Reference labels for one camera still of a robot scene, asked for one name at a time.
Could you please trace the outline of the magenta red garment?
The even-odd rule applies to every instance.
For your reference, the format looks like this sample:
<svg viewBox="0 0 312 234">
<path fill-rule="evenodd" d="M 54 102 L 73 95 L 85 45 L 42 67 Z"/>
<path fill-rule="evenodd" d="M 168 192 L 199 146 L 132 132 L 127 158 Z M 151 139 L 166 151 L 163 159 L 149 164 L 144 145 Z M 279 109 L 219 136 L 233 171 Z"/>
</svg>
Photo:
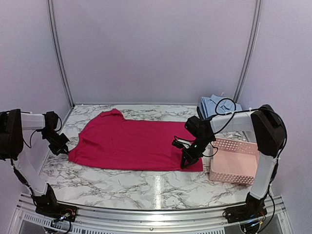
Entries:
<svg viewBox="0 0 312 234">
<path fill-rule="evenodd" d="M 183 122 L 128 120 L 113 109 L 89 121 L 68 154 L 69 162 L 101 169 L 180 171 L 174 137 L 193 140 Z"/>
</svg>

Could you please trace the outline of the light blue shirt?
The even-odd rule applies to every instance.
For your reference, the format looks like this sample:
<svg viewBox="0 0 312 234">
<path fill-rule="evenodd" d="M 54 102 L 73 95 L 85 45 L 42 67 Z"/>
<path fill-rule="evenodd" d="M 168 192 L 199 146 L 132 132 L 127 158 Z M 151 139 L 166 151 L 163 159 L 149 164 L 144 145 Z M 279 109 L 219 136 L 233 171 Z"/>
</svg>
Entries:
<svg viewBox="0 0 312 234">
<path fill-rule="evenodd" d="M 213 115 L 242 111 L 242 107 L 230 98 L 211 95 L 211 97 L 200 98 L 199 111 L 204 118 L 208 118 Z"/>
</svg>

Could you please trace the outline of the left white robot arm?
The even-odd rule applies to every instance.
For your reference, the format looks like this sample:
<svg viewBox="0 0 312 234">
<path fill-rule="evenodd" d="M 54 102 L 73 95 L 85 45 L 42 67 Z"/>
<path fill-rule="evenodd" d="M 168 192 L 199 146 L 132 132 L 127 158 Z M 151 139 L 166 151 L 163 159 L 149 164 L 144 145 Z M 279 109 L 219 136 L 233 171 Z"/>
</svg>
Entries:
<svg viewBox="0 0 312 234">
<path fill-rule="evenodd" d="M 43 140 L 47 140 L 50 151 L 54 155 L 68 154 L 65 134 L 59 134 L 60 117 L 53 111 L 45 114 L 22 112 L 20 109 L 0 113 L 0 158 L 9 160 L 19 181 L 25 185 L 32 196 L 34 204 L 47 212 L 51 217 L 60 215 L 62 209 L 57 202 L 52 187 L 45 182 L 30 163 L 24 146 L 24 130 L 39 132 Z"/>
</svg>

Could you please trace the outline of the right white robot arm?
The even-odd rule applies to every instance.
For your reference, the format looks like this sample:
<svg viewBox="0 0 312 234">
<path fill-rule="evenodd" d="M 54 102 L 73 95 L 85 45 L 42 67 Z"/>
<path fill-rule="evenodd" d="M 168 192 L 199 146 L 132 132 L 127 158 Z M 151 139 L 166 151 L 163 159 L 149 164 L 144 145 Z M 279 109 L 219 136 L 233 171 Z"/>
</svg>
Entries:
<svg viewBox="0 0 312 234">
<path fill-rule="evenodd" d="M 181 169 L 197 163 L 203 157 L 207 145 L 215 141 L 215 136 L 219 133 L 237 131 L 254 133 L 259 163 L 254 183 L 241 211 L 245 218 L 254 217 L 263 207 L 277 172 L 280 154 L 287 142 L 287 129 L 280 115 L 270 105 L 265 104 L 257 109 L 213 115 L 207 119 L 193 116 L 188 118 L 185 128 L 195 140 L 189 147 L 180 146 Z"/>
</svg>

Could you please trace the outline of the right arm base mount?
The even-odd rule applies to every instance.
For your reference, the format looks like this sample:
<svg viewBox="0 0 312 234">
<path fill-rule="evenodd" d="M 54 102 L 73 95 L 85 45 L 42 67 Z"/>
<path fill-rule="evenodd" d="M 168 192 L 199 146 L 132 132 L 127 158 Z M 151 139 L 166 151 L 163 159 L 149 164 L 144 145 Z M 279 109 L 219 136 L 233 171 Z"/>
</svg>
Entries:
<svg viewBox="0 0 312 234">
<path fill-rule="evenodd" d="M 260 206 L 257 210 L 252 206 L 244 204 L 228 207 L 224 210 L 222 215 L 227 219 L 228 223 L 235 223 L 264 217 L 267 215 L 267 210 L 265 205 Z"/>
</svg>

